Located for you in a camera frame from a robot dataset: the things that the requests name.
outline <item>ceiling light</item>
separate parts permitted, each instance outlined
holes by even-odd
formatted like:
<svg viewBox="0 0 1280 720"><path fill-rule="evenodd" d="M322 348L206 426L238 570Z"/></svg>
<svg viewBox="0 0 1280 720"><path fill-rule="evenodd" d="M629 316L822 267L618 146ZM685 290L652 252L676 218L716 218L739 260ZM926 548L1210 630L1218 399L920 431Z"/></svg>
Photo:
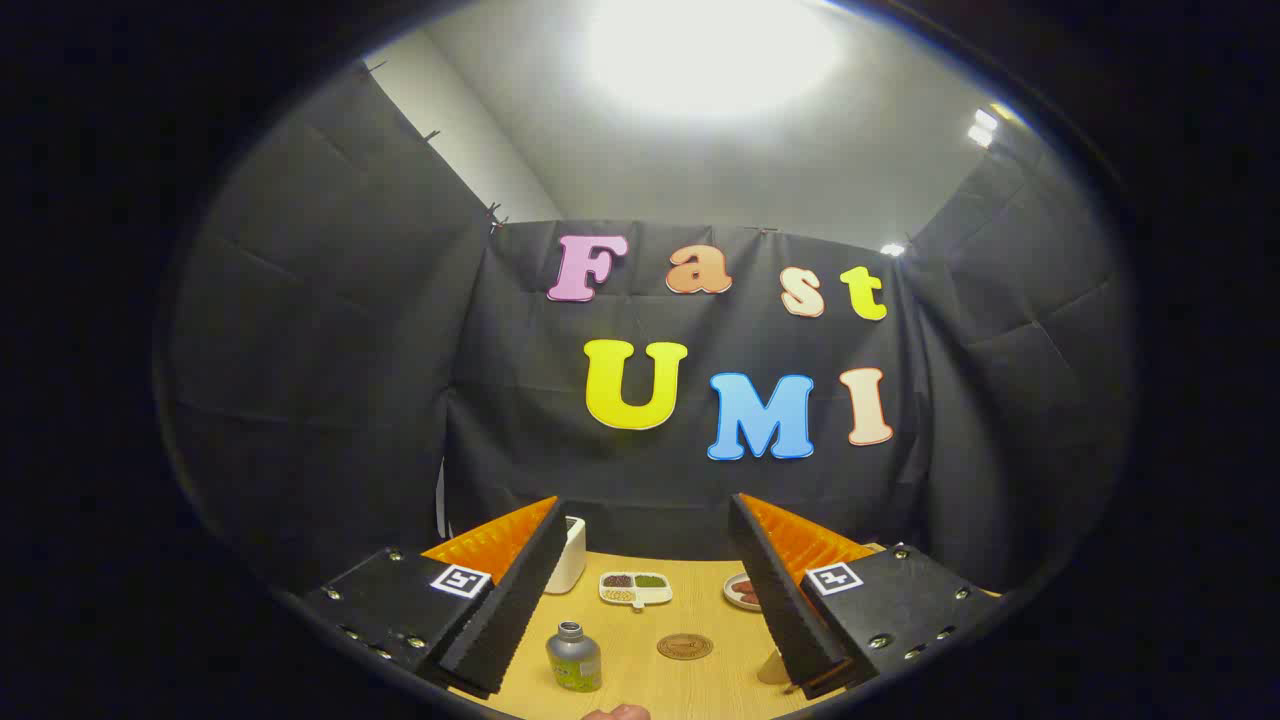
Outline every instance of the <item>ceiling light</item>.
<svg viewBox="0 0 1280 720"><path fill-rule="evenodd" d="M973 126L972 128L969 128L969 140L977 142L978 145L980 145L983 147L989 147L991 146L992 135L991 135L989 129L980 128L978 126Z"/></svg>
<svg viewBox="0 0 1280 720"><path fill-rule="evenodd" d="M819 10L799 0L602 0L585 69L645 111L760 110L812 90L840 59Z"/></svg>
<svg viewBox="0 0 1280 720"><path fill-rule="evenodd" d="M992 118L982 110L975 110L973 114L973 122L978 123L978 127L983 129L996 129L996 118Z"/></svg>

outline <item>yellow letter u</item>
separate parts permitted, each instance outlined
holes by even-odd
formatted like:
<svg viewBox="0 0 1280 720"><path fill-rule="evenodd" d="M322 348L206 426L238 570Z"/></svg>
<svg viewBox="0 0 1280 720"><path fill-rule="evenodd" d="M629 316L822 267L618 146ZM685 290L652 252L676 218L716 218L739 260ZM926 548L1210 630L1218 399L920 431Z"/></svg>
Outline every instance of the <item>yellow letter u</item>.
<svg viewBox="0 0 1280 720"><path fill-rule="evenodd" d="M653 397L645 405L622 401L622 366L635 347L621 340L593 340L582 346L590 357L586 369L586 409L611 428L648 430L671 418L676 409L676 379L680 360L689 348L678 342L652 342L645 355L653 357Z"/></svg>

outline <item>black fabric backdrop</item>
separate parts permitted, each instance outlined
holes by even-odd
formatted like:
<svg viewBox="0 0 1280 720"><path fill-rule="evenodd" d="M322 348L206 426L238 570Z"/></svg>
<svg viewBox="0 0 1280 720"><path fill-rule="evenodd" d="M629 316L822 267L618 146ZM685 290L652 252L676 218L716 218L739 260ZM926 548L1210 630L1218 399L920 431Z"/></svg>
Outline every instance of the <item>black fabric backdrop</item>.
<svg viewBox="0 0 1280 720"><path fill-rule="evenodd" d="M745 491L860 541L913 542L992 589L1061 557L1105 502L1128 430L1128 299L1088 200L1038 141L1001 135L899 260L785 233L654 223L522 223L484 205L352 68L246 158L195 240L170 328L187 492L268 580L302 591L384 544L438 541L434 486L461 532L558 493L593 550L728 557ZM588 304L552 302L562 234L625 234ZM667 258L724 251L733 287L673 295ZM813 269L818 319L778 273ZM882 278L881 322L837 275ZM594 338L675 341L676 410L645 432L585 406ZM854 447L836 379L881 368L895 437ZM712 374L767 398L805 374L814 455L707 457Z"/></svg>

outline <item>wooden coaster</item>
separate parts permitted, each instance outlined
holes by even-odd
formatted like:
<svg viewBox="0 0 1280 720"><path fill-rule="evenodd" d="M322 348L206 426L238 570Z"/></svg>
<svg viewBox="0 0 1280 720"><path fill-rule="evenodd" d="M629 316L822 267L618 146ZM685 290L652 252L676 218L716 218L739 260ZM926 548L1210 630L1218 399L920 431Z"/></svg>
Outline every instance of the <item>wooden coaster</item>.
<svg viewBox="0 0 1280 720"><path fill-rule="evenodd" d="M712 641L692 633L676 633L658 641L658 652L672 660L698 660L712 652Z"/></svg>

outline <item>wooden table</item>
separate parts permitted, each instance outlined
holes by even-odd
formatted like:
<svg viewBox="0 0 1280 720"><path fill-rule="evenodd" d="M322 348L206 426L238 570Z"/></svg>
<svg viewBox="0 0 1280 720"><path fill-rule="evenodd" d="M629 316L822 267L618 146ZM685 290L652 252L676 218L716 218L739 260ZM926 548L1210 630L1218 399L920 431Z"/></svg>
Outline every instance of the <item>wooden table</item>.
<svg viewBox="0 0 1280 720"><path fill-rule="evenodd" d="M640 612L607 603L596 587L600 574L608 571L662 573L675 597ZM502 692L488 701L458 694L529 720L579 720L621 703L643 705L653 720L764 720L838 697L844 691L810 702L801 692L782 694L786 685L756 679L756 670L774 650L764 616L731 605L722 592L724 580L742 571L737 560L694 562L588 552L586 569L573 589L543 594ZM600 644L603 685L595 692L567 691L552 678L547 638L564 620L581 623ZM657 644L672 633L710 638L712 653L699 660L664 657Z"/></svg>

